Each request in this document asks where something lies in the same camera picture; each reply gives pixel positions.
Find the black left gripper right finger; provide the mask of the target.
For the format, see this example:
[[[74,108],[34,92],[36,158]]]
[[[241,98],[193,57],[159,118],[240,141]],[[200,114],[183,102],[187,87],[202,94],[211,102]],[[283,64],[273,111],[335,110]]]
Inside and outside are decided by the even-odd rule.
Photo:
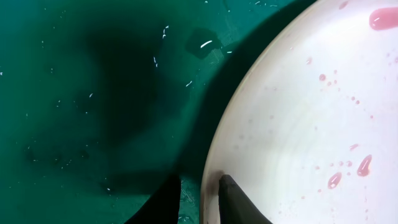
[[[230,175],[219,180],[218,202],[221,224],[272,224]]]

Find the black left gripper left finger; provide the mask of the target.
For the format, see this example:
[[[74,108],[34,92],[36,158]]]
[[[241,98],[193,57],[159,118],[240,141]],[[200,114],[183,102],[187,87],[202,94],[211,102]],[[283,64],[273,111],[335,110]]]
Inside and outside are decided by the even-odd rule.
[[[181,179],[172,174],[124,224],[177,224]]]

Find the pink plate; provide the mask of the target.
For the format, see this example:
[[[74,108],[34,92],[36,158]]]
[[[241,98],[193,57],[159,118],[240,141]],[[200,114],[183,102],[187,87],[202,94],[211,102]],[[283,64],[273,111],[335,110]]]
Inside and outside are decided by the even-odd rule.
[[[397,222],[397,1],[321,0],[263,51],[218,125],[201,223],[228,174],[272,223]]]

